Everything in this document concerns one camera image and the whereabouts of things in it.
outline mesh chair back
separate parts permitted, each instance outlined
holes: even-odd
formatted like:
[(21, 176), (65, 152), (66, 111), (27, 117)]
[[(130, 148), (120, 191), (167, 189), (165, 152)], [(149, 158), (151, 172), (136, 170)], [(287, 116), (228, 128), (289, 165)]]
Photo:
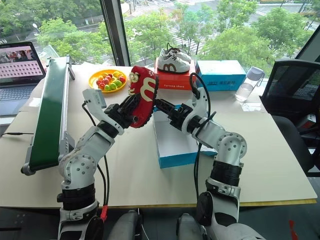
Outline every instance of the mesh chair back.
[(261, 101), (268, 113), (296, 122), (317, 113), (320, 105), (320, 63), (281, 59), (274, 63)]

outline white table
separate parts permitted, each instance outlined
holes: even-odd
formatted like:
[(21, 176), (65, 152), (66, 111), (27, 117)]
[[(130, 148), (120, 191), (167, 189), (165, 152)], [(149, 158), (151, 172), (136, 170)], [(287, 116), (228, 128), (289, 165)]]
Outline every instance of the white table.
[[(91, 74), (103, 66), (73, 66), (76, 80), (69, 85), (68, 131), (79, 139), (91, 126), (82, 111), (81, 92), (88, 88)], [(129, 67), (117, 67), (128, 74)], [(39, 97), (40, 87), (32, 93)], [(187, 91), (160, 90), (159, 97), (174, 104), (181, 104), (191, 95)], [(120, 103), (127, 95), (124, 89), (106, 95), (107, 105)], [(244, 136), (248, 151), (243, 158), (244, 168), (240, 176), (240, 202), (242, 206), (266, 206), (280, 204), (314, 203), (317, 198), (294, 154), (278, 130), (272, 117), (264, 111), (243, 112), (232, 93), (213, 92), (214, 119), (230, 132)], [(253, 103), (259, 97), (251, 96)], [(13, 123), (10, 132), (34, 132), (37, 107), (24, 106)], [(62, 177), (57, 167), (25, 176), (20, 168), (25, 161), (30, 135), (0, 138), (0, 206), (24, 208), (58, 208), (56, 196), (61, 191)], [(153, 121), (146, 126), (126, 129), (115, 138), (115, 144), (107, 153), (110, 171), (110, 206), (194, 206), (196, 203), (193, 181), (193, 165), (160, 169)], [(212, 159), (201, 156), (199, 164), (199, 190), (205, 190), (205, 179), (212, 169)], [(103, 183), (95, 174), (96, 197), (103, 199)]]

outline white sneaker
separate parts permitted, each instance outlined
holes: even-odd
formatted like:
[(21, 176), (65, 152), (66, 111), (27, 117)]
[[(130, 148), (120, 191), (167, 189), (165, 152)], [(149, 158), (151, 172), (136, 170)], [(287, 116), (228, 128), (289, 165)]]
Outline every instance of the white sneaker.
[(182, 74), (189, 72), (190, 64), (171, 53), (168, 55), (160, 54), (158, 59), (158, 69), (163, 72)]
[(191, 57), (188, 54), (181, 51), (179, 48), (172, 47), (169, 43), (166, 44), (166, 50), (164, 48), (161, 49), (160, 54), (163, 54), (163, 55), (173, 54), (178, 58), (182, 59), (183, 61), (191, 63)]

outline bottle cap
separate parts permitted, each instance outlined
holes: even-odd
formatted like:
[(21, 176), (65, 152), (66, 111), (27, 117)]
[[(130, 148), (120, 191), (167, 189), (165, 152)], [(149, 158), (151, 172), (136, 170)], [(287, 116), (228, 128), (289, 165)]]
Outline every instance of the bottle cap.
[(260, 68), (252, 66), (249, 71), (246, 73), (246, 77), (251, 81), (259, 81), (264, 75), (264, 71)]

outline sneaker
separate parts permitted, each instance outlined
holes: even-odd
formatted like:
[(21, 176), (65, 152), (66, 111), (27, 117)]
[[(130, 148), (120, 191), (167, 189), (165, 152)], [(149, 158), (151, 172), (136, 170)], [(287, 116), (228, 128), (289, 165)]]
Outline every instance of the sneaker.
[(158, 78), (153, 71), (142, 66), (134, 66), (129, 74), (129, 80), (129, 95), (140, 94), (139, 103), (132, 112), (132, 115), (137, 117), (137, 121), (130, 126), (140, 128), (152, 116), (158, 90)]
[(162, 48), (160, 54), (163, 54), (163, 55), (173, 54), (178, 58), (182, 59), (183, 61), (191, 63), (191, 57), (188, 54), (181, 51), (179, 48), (172, 47), (169, 43), (166, 44), (166, 50)]
[(157, 68), (163, 72), (183, 74), (189, 72), (190, 63), (183, 61), (181, 58), (169, 53), (168, 55), (159, 56)]

